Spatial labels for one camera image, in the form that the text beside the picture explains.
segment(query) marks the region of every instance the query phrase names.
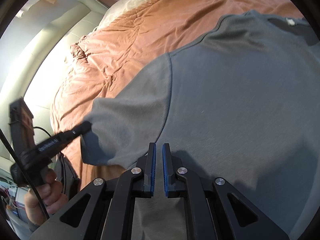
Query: white wall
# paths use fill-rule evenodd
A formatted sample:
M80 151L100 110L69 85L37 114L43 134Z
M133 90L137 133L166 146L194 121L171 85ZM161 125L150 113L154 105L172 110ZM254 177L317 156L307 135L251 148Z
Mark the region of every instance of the white wall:
M40 0L22 18L15 17L0 39L0 90L10 66L25 46L49 22L74 7L77 0L57 0L51 4Z

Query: hand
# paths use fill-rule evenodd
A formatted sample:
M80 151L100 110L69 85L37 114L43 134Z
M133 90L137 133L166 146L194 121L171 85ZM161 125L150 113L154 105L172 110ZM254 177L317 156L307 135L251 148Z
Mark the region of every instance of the hand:
M36 187L44 204L47 205L46 209L49 214L54 214L68 202L68 197L61 193L62 183L55 180L56 178L56 173L52 169L49 169L45 178L47 184ZM46 221L46 217L32 189L29 189L28 193L25 194L24 202L29 220L38 226L42 225Z

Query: orange comforter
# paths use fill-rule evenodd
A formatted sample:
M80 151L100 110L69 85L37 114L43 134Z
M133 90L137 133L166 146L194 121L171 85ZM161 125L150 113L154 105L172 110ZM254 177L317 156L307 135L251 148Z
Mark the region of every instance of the orange comforter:
M213 29L222 15L251 9L302 17L290 0L149 0L82 37L71 46L75 60L52 105L54 131L80 123L95 98L114 98L151 60ZM64 154L82 179L81 188L96 176L110 179L123 172L122 167L84 164L79 139Z

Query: clothing tag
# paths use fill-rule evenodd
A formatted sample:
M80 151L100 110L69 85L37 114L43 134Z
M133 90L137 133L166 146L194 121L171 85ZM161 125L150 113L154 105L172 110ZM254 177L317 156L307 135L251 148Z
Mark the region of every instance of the clothing tag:
M287 24L289 26L295 26L296 25L296 23L295 23L295 21L293 19L286 18L286 20L287 20Z

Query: metal bolt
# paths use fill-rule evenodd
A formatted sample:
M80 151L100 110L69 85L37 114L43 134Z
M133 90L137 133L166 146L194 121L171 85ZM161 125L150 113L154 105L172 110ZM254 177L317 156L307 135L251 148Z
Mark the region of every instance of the metal bolt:
M217 178L215 180L215 183L218 184L218 185L224 185L225 184L225 180L223 178Z
M186 174L188 172L187 168L181 167L178 169L178 173L180 174Z
M135 167L135 168L133 168L133 169L131 170L131 172L132 172L133 174L139 174L139 173L141 172L141 169L138 168L138 167Z
M95 179L95 180L93 181L93 184L94 184L95 186L100 186L102 183L103 183L103 179L101 179L101 178L97 178L97 179Z

